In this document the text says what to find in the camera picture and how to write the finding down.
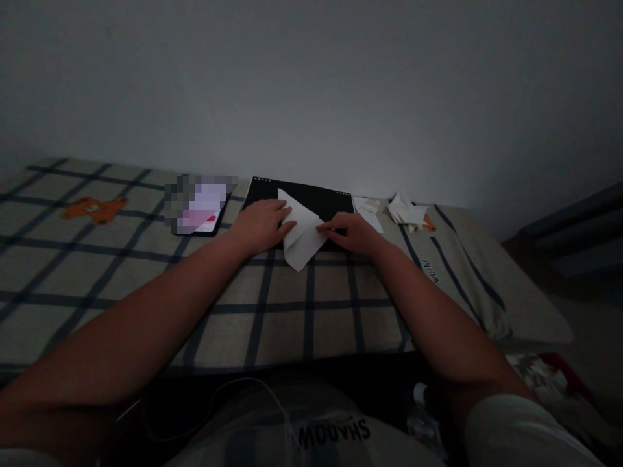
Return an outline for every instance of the orange bear print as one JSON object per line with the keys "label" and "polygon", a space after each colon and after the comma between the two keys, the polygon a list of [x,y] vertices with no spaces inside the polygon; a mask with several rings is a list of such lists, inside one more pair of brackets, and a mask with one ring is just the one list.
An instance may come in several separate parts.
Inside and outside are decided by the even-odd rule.
{"label": "orange bear print", "polygon": [[433,223],[430,221],[430,217],[428,216],[428,214],[426,214],[424,216],[424,222],[426,223],[426,224],[424,224],[424,227],[426,227],[429,232],[436,232],[437,231],[437,227],[435,227],[433,225]]}
{"label": "orange bear print", "polygon": [[92,225],[110,224],[117,213],[130,201],[127,197],[117,197],[114,201],[99,202],[93,198],[84,197],[74,201],[61,215],[63,219],[89,215],[93,217]]}

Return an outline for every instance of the plaid blanket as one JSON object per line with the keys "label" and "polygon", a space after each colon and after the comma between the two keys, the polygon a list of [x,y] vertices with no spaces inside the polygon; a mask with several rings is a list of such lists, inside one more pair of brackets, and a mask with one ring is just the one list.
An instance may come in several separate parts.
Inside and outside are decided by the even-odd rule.
{"label": "plaid blanket", "polygon": [[[176,177],[46,159],[2,185],[0,370],[24,369],[210,241],[177,237],[165,227],[163,185]],[[218,235],[236,219],[246,190],[241,183],[232,193]],[[567,323],[465,211],[432,206],[428,214],[436,231],[411,234],[380,212],[385,237],[493,339],[571,339]],[[240,268],[170,370],[231,372],[412,349],[400,315],[366,258],[319,252],[297,273],[283,250],[271,250]]]}

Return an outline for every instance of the forearm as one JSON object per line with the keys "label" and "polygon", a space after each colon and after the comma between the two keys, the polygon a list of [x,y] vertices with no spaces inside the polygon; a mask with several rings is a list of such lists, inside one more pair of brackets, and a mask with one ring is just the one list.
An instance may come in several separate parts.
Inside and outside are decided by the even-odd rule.
{"label": "forearm", "polygon": [[63,407],[127,399],[172,358],[244,260],[227,235],[217,237],[61,342],[0,401]]}
{"label": "forearm", "polygon": [[451,383],[478,383],[512,372],[474,321],[395,245],[383,241],[373,261],[418,349]]}

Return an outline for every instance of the red object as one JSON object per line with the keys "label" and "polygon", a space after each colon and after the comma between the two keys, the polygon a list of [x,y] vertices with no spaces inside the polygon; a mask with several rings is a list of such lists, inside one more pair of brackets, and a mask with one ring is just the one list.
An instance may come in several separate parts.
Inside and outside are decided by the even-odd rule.
{"label": "red object", "polygon": [[565,375],[565,378],[567,379],[568,388],[571,391],[581,394],[582,397],[584,397],[595,409],[597,409],[597,404],[595,403],[595,398],[593,397],[592,392],[590,392],[584,383],[582,383],[580,377],[576,375],[575,371],[571,369],[571,367],[562,359],[560,355],[557,353],[542,353],[539,357],[548,365],[562,371],[563,375]]}

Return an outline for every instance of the hand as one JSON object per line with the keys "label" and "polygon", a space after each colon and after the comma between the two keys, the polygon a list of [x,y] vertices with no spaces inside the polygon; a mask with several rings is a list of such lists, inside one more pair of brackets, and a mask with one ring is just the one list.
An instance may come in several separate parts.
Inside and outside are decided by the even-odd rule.
{"label": "hand", "polygon": [[[340,235],[331,229],[346,229]],[[316,227],[342,248],[353,253],[372,256],[386,240],[360,214],[337,213],[329,222]]]}
{"label": "hand", "polygon": [[281,242],[297,223],[289,221],[279,227],[292,208],[282,209],[286,201],[260,200],[247,206],[232,225],[228,235],[235,239],[247,256],[253,256]]}

